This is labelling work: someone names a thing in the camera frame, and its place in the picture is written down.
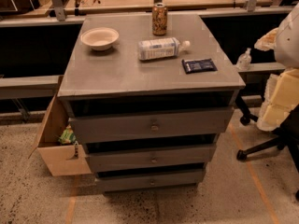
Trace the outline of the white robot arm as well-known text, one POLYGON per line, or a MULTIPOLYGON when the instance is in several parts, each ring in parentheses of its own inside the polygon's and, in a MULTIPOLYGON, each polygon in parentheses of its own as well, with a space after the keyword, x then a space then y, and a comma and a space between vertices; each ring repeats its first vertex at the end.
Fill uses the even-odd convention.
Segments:
POLYGON ((268 78, 257 121, 260 130, 274 131, 299 105, 299 5, 254 48, 272 49, 276 62, 285 66, 283 73, 268 78))

